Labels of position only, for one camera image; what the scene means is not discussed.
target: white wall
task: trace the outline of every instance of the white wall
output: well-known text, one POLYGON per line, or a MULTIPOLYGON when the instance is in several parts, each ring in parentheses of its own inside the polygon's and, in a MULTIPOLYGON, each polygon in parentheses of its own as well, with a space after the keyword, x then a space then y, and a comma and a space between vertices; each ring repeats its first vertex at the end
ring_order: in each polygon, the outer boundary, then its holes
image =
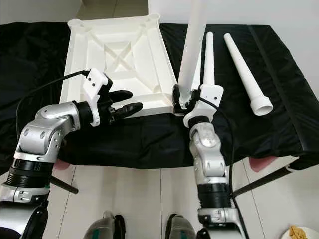
POLYGON ((80 0, 0 0, 0 24, 68 21, 75 17, 80 5, 80 0))
MULTIPOLYGON (((208 0, 208 23, 268 24, 319 99, 319 0, 208 0)), ((161 22, 187 23, 191 0, 149 0, 161 22)))

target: black cable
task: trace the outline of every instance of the black cable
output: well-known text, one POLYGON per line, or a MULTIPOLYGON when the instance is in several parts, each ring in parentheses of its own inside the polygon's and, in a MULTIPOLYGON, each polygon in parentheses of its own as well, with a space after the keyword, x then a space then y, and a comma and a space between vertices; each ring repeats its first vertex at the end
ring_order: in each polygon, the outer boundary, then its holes
POLYGON ((44 84, 44 85, 42 85, 42 86, 39 86, 39 87, 33 89, 32 91, 29 91, 28 93, 26 93, 26 94, 20 99, 20 101, 19 101, 19 103, 18 103, 18 105, 17 105, 17 107, 16 107, 16 112, 15 112, 15 127, 16 127, 17 140, 19 141, 20 132, 21 132, 21 130, 20 130, 20 125, 19 125, 20 106, 21 106, 22 102, 23 102, 26 98, 28 98, 28 97, 29 97, 30 95, 32 95, 33 93, 35 93, 35 92, 37 92, 37 91, 39 91, 39 90, 42 90, 43 88, 45 88, 45 87, 47 87, 47 86, 50 86, 50 85, 52 85, 52 84, 54 84, 54 83, 57 83, 57 82, 59 82, 59 81, 64 81, 64 80, 66 80, 66 79, 68 79, 68 78, 71 78, 71 77, 73 77, 73 76, 77 76, 77 75, 81 75, 81 74, 84 75, 84 76, 88 76, 89 72, 90 72, 90 71, 77 71, 77 72, 74 72, 74 73, 72 73, 72 74, 69 74, 69 75, 60 77, 60 78, 58 78, 58 79, 56 79, 56 80, 54 80, 54 81, 51 81, 51 82, 49 82, 49 83, 46 83, 46 84, 44 84))
POLYGON ((237 204, 237 201, 235 199, 235 196, 233 195, 233 181, 232 181, 232 178, 233 178, 233 164, 234 164, 234 154, 235 154, 235 140, 234 140, 234 132, 233 132, 233 128, 230 124, 230 121, 227 117, 227 115, 225 114, 225 112, 220 108, 218 107, 217 105, 215 105, 214 103, 202 98, 202 97, 199 97, 199 100, 200 101, 203 101, 205 102, 206 104, 209 104, 210 106, 213 106, 217 111, 219 111, 222 116, 225 118, 226 122, 227 122, 227 125, 229 127, 229 131, 230 131, 230 136, 231 136, 231 154, 230 154, 230 164, 229 164, 229 191, 230 191, 230 196, 235 204, 235 207, 237 208, 238 210, 238 214, 239 214, 239 219, 240 219, 240 222, 242 224, 242 227, 243 227, 243 230, 244 230, 244 233, 245 233, 245 237, 247 239, 249 239, 249 236, 248 236, 248 233, 247 233, 247 229, 246 229, 246 226, 244 224, 244 219, 243 219, 243 216, 240 212, 240 209, 238 207, 238 204, 237 204))

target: pink object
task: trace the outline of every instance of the pink object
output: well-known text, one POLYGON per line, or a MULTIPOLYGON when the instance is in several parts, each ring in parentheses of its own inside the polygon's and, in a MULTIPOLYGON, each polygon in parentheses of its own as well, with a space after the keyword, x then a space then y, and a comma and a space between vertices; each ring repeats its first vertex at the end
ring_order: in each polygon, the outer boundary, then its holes
POLYGON ((262 169, 266 168, 269 164, 274 162, 277 159, 277 157, 269 156, 266 158, 249 158, 249 164, 251 169, 258 173, 262 169))
POLYGON ((54 168, 60 171, 67 169, 69 166, 70 166, 69 163, 66 163, 60 159, 57 159, 54 164, 54 168))

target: black tablecloth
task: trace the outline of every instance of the black tablecloth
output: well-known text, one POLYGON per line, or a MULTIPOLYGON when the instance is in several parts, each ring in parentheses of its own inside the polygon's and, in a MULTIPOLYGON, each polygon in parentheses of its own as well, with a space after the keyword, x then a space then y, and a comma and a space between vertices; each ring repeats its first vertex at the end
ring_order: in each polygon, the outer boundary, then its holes
MULTIPOLYGON (((161 24, 160 30, 178 78, 187 25, 161 24)), ((307 81, 270 26, 208 25, 214 33, 215 82, 224 87, 220 107, 235 129, 235 160, 246 156, 301 156, 296 169, 317 164, 319 103, 307 81), (255 116, 223 41, 229 32, 274 109, 255 116)), ((12 23, 0 26, 0 167, 8 170, 16 146, 15 108, 30 89, 63 75, 69 30, 65 23, 12 23)), ((202 49, 202 72, 205 40, 202 49)), ((23 104, 24 123, 37 109, 57 103, 61 84, 23 104)), ((230 135, 216 113, 213 124, 226 161, 230 135)), ((69 134, 59 157, 72 164, 165 168, 192 165, 182 118, 171 114, 125 119, 112 127, 69 134)))

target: white cylinder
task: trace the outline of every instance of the white cylinder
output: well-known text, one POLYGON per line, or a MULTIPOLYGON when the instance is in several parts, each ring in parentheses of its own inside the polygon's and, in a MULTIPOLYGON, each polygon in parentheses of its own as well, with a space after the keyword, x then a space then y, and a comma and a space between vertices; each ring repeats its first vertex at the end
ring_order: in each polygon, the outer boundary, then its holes
POLYGON ((181 60, 178 85, 180 101, 186 102, 196 69, 199 51, 207 23, 207 0, 192 0, 183 57, 181 60))
POLYGON ((233 38, 229 33, 226 33, 224 35, 224 40, 226 42, 230 55, 233 58, 246 92, 250 98, 251 109, 257 116, 268 114, 273 109, 273 105, 271 104, 269 98, 265 96, 261 91, 253 74, 249 70, 244 58, 240 54, 233 38))
POLYGON ((204 84, 215 85, 213 33, 206 34, 204 84))

